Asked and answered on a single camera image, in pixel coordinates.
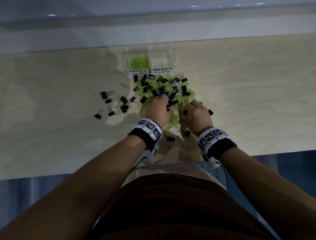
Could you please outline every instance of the forearm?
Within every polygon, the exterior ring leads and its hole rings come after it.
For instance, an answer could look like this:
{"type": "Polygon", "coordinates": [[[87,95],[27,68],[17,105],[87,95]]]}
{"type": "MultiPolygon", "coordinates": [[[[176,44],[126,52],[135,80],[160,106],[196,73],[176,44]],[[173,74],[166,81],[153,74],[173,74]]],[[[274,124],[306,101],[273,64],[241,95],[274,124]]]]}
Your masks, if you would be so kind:
{"type": "Polygon", "coordinates": [[[128,136],[104,151],[0,231],[6,239],[82,239],[119,190],[146,144],[128,136]]]}
{"type": "Polygon", "coordinates": [[[308,237],[316,229],[316,200],[237,148],[219,161],[240,190],[270,224],[286,239],[308,237]]]}

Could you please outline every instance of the hand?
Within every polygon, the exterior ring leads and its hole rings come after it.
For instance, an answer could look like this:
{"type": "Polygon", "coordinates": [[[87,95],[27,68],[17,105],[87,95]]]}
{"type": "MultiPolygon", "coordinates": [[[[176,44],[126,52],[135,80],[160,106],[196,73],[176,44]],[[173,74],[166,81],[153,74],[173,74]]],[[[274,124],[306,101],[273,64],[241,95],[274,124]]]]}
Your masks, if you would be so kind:
{"type": "Polygon", "coordinates": [[[187,110],[190,113],[182,115],[182,117],[195,136],[199,137],[207,129],[214,127],[209,111],[202,103],[193,100],[184,105],[182,110],[187,110]]]}
{"type": "Polygon", "coordinates": [[[145,118],[149,118],[159,124],[163,128],[170,120],[173,110],[167,112],[168,98],[166,94],[155,97],[145,111],[145,118]]]}

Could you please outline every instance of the wristband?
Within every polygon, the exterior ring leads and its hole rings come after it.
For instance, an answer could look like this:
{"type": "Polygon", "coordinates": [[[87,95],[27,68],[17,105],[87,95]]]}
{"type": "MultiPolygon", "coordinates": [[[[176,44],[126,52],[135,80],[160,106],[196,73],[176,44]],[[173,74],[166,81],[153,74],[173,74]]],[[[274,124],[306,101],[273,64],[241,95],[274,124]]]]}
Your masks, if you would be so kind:
{"type": "Polygon", "coordinates": [[[202,157],[207,162],[212,157],[219,159],[227,150],[237,147],[230,140],[230,136],[219,128],[210,128],[200,135],[197,140],[199,148],[203,151],[202,157]]]}
{"type": "Polygon", "coordinates": [[[140,137],[147,145],[146,150],[152,151],[162,138],[162,130],[155,121],[142,118],[128,135],[140,137]]]}

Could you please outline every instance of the person's left hand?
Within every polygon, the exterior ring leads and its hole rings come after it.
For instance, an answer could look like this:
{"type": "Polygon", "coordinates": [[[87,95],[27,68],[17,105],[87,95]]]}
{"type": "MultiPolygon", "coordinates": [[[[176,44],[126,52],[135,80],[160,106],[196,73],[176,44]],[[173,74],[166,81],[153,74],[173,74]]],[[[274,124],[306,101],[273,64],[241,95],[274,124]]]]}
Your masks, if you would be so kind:
{"type": "Polygon", "coordinates": [[[170,120],[173,110],[167,112],[168,98],[166,94],[155,97],[145,111],[145,118],[149,118],[159,124],[163,128],[170,120]]]}

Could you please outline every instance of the label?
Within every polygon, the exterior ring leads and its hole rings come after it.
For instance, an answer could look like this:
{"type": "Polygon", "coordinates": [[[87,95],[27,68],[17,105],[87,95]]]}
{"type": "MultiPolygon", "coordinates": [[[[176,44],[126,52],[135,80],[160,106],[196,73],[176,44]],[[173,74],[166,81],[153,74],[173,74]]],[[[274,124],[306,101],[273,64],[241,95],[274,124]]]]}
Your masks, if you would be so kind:
{"type": "Polygon", "coordinates": [[[174,68],[173,67],[162,67],[162,68],[152,68],[151,74],[156,75],[159,73],[173,73],[174,68]]]}
{"type": "Polygon", "coordinates": [[[128,74],[130,76],[134,76],[134,75],[148,75],[148,69],[137,69],[137,70],[129,70],[128,74]]]}

